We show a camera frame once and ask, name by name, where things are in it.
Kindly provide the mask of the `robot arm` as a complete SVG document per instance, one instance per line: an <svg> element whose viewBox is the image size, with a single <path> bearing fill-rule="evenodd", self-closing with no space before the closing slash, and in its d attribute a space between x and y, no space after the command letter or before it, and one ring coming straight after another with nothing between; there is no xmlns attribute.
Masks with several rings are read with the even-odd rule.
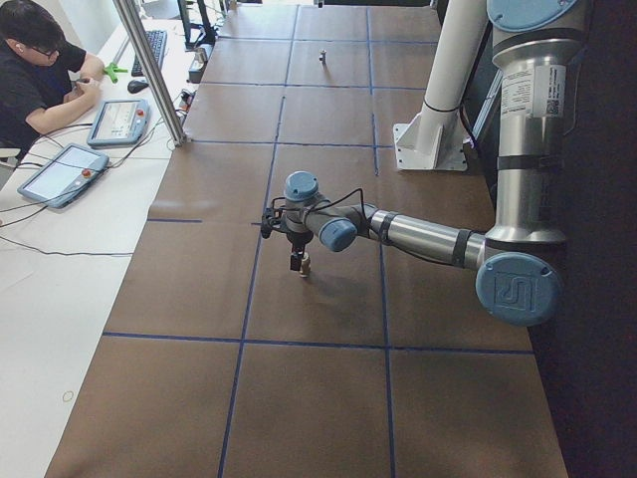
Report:
<svg viewBox="0 0 637 478"><path fill-rule="evenodd" d="M304 271L307 245L339 252L365 237L419 259L476 272L477 297L492 316L521 327L558 310L555 270L565 237L552 209L561 170L567 68L581 52L588 1L452 1L442 22L421 111L393 128L397 166L463 171L477 141L463 115L463 96L483 39L493 39L492 88L501 99L494 225L486 233L386 211L365 202L332 201L317 178L296 171L264 210L261 233L284 234L290 267Z"/></svg>

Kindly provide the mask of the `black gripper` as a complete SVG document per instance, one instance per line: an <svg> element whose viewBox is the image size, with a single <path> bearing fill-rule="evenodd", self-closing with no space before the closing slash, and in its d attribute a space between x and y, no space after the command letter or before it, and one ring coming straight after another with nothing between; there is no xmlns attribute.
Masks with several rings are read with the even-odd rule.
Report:
<svg viewBox="0 0 637 478"><path fill-rule="evenodd" d="M290 257L290 269L292 271L299 270L299 255L301 256L301 261L304 262L306 260L305 249L306 245L312 241L312 232L289 232L287 234L287 238L289 242L292 244L291 257Z"/></svg>

